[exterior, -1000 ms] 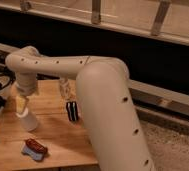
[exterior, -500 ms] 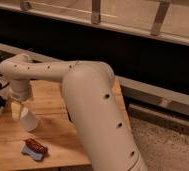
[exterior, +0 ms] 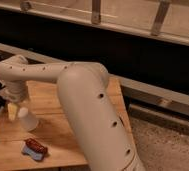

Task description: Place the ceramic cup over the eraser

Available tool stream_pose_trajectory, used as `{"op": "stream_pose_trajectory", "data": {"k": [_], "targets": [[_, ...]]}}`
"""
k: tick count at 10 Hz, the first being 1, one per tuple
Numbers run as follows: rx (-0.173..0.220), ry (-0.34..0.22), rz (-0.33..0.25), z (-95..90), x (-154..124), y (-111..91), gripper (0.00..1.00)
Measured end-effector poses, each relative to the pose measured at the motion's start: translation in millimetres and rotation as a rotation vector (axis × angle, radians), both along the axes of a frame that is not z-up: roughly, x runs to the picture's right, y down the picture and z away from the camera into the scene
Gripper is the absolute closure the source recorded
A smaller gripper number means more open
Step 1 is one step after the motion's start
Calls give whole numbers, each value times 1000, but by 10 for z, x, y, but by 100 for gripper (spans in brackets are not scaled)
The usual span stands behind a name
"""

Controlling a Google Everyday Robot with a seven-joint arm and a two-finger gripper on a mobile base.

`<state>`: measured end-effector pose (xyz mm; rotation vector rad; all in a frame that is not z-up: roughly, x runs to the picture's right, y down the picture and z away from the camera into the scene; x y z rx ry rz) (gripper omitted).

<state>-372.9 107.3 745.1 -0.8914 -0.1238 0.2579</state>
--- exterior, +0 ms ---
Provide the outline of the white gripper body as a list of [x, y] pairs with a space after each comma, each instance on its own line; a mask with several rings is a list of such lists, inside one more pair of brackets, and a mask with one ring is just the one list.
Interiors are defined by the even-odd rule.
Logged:
[[5, 90], [6, 99], [12, 103], [20, 103], [28, 97], [28, 90], [22, 89], [19, 92], [12, 92], [9, 89]]

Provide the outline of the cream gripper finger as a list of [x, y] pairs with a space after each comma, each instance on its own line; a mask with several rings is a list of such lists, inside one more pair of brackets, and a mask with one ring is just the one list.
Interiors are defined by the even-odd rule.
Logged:
[[10, 121], [14, 121], [19, 110], [19, 106], [16, 103], [9, 103], [7, 105], [8, 118]]

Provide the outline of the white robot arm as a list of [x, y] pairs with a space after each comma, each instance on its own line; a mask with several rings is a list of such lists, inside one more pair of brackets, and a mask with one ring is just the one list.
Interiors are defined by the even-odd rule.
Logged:
[[12, 102], [26, 98], [29, 80], [57, 85], [57, 96], [92, 171], [146, 171], [135, 143], [106, 92], [109, 73], [95, 62], [30, 64], [22, 55], [0, 62]]

